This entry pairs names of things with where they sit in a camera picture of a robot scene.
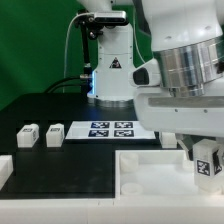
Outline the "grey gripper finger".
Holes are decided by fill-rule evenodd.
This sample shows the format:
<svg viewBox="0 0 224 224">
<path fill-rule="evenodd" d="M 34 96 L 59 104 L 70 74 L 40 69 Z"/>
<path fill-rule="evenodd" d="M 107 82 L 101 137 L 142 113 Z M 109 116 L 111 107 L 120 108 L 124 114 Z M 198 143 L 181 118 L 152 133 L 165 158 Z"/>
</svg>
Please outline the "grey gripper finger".
<svg viewBox="0 0 224 224">
<path fill-rule="evenodd" d="M 176 139 L 178 144 L 185 151 L 186 158 L 188 160 L 192 160 L 193 159 L 193 145 L 194 145 L 192 138 L 189 135 L 177 134 Z"/>
<path fill-rule="evenodd" d="M 218 165 L 224 167 L 224 146 L 219 146 L 217 150 Z"/>
</svg>

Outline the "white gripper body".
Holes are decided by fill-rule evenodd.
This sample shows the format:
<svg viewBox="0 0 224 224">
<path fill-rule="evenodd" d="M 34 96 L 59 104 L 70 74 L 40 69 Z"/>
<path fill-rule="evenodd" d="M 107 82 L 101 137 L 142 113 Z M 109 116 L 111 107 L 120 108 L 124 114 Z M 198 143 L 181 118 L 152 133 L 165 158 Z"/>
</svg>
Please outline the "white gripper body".
<svg viewBox="0 0 224 224">
<path fill-rule="evenodd" d="M 224 77 L 208 82 L 199 97 L 174 98 L 159 86 L 155 59 L 139 66 L 147 71 L 149 84 L 137 85 L 134 108 L 138 121 L 155 132 L 224 137 Z"/>
</svg>

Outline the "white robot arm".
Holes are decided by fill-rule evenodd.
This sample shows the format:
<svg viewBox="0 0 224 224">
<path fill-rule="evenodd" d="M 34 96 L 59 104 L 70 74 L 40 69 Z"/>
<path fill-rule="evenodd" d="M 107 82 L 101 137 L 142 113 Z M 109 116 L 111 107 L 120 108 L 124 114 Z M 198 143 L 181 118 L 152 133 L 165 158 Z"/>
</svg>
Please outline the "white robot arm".
<svg viewBox="0 0 224 224">
<path fill-rule="evenodd" d="M 147 130 L 224 138 L 224 0 L 77 0 L 98 37 L 99 63 L 88 100 L 133 102 Z M 126 57 L 131 26 L 114 6 L 132 5 L 151 37 L 153 58 L 135 68 Z"/>
</svg>

